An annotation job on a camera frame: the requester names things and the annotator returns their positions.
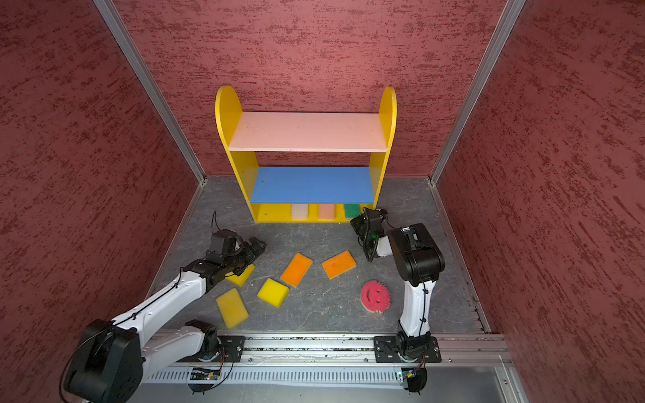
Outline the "green sponge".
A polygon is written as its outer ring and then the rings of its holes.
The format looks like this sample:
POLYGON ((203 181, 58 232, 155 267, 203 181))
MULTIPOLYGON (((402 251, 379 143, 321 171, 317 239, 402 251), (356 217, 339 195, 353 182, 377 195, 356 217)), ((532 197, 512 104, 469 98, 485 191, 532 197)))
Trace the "green sponge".
POLYGON ((346 219, 354 219, 360 216, 361 209, 359 204, 344 204, 344 216, 346 219))

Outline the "orange sponge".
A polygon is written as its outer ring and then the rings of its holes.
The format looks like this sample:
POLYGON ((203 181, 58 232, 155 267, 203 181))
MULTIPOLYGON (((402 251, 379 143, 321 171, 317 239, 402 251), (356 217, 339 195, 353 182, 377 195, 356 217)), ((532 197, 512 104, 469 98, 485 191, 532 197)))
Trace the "orange sponge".
POLYGON ((329 280, 332 280, 339 275, 352 270, 354 267, 356 267, 356 265, 356 261, 354 260, 349 250, 346 250, 339 255, 336 255, 333 258, 322 262, 322 267, 324 268, 326 275, 329 277, 329 280))
POLYGON ((304 275, 311 267, 313 261, 307 256, 296 253, 292 261, 281 275, 281 280, 287 285, 298 287, 304 275))

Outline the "salmon pink sponge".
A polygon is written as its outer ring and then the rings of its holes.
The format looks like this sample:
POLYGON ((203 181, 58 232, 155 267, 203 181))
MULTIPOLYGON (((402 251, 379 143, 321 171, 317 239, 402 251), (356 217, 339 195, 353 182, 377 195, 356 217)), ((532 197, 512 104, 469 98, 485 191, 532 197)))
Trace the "salmon pink sponge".
POLYGON ((335 205, 334 204, 319 204, 318 205, 318 218, 323 221, 335 220, 335 205))

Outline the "small yellow square sponge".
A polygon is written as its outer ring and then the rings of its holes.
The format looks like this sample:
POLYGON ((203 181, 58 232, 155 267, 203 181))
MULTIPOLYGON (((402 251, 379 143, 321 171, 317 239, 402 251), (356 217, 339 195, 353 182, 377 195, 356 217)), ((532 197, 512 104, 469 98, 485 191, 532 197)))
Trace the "small yellow square sponge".
POLYGON ((262 300, 262 302, 279 309, 283 302, 285 302, 288 293, 289 288, 286 285, 269 278, 260 288, 257 297, 262 300))

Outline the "cream white sponge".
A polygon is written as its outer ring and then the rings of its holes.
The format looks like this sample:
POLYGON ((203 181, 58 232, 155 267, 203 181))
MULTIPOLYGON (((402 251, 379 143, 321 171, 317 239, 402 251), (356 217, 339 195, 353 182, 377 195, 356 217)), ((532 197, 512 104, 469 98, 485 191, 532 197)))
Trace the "cream white sponge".
POLYGON ((309 216, 308 204, 292 204, 291 218, 294 221, 307 220, 309 216))

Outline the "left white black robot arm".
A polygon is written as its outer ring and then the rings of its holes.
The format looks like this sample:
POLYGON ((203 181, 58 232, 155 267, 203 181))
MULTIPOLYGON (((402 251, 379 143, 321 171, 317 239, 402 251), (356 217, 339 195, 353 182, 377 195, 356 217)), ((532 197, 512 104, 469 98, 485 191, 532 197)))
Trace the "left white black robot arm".
POLYGON ((224 342, 213 325, 191 320, 176 330, 163 327, 225 278, 243 274, 265 250, 255 237, 243 239, 228 229, 212 233, 206 255, 181 267, 168 285, 109 321, 87 325, 60 376, 59 396, 126 402, 143 380, 182 359, 240 362, 243 344, 224 342))

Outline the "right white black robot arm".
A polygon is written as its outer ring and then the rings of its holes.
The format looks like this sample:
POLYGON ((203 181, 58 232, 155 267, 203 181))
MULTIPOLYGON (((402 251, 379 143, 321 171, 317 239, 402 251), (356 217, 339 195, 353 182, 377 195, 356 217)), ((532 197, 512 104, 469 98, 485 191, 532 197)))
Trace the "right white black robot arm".
POLYGON ((430 331, 429 313, 433 288, 445 269, 445 259, 423 223, 390 227, 384 209, 364 208, 350 220, 364 256, 371 262, 391 256, 404 282, 404 302, 393 351, 399 359, 417 362, 428 356, 438 361, 438 344, 430 331))

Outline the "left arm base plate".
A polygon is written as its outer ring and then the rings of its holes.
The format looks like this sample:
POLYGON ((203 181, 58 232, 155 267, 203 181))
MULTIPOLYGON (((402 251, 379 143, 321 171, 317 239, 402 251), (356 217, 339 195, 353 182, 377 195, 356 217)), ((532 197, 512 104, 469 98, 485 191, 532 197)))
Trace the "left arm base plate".
POLYGON ((247 337, 236 335, 219 335, 216 362, 239 363, 245 349, 247 337))

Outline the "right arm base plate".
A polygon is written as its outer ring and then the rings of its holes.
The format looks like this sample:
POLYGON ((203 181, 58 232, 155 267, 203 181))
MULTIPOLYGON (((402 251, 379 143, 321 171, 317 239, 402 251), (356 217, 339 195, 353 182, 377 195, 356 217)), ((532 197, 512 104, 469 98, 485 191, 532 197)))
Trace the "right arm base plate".
POLYGON ((376 362, 406 364, 438 364, 442 362, 438 339, 429 333, 422 337, 376 336, 373 339, 376 362))

